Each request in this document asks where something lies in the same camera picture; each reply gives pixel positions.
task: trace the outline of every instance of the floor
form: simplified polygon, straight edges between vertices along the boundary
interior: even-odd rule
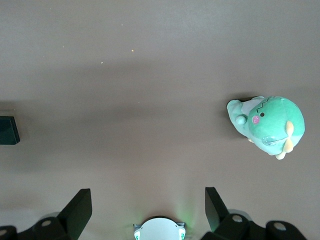
[[[0,226],[21,232],[90,188],[79,240],[132,240],[164,215],[210,230],[205,187],[257,224],[320,235],[320,2],[0,3]],[[284,160],[232,126],[232,99],[283,96],[305,119]]]

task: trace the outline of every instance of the plush dinosaur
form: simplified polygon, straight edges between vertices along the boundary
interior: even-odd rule
[[[237,131],[278,160],[290,153],[305,133],[300,109],[281,96],[231,100],[226,108]]]

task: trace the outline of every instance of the white plastic part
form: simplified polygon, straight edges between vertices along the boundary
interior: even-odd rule
[[[162,217],[146,221],[134,232],[135,240],[184,240],[185,236],[184,227]]]

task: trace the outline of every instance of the stuffed toy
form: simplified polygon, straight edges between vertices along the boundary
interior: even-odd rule
[[[281,96],[231,100],[226,108],[237,131],[278,160],[290,153],[305,133],[300,109]]]

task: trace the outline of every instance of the black object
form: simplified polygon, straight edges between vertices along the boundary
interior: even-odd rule
[[[17,233],[14,226],[0,226],[0,240],[77,240],[92,215],[90,189],[81,189],[57,217],[47,217]]]
[[[15,145],[20,142],[13,116],[0,116],[0,145]]]
[[[288,222],[269,221],[263,228],[243,215],[230,214],[214,187],[205,188],[205,214],[212,232],[201,240],[307,240]]]

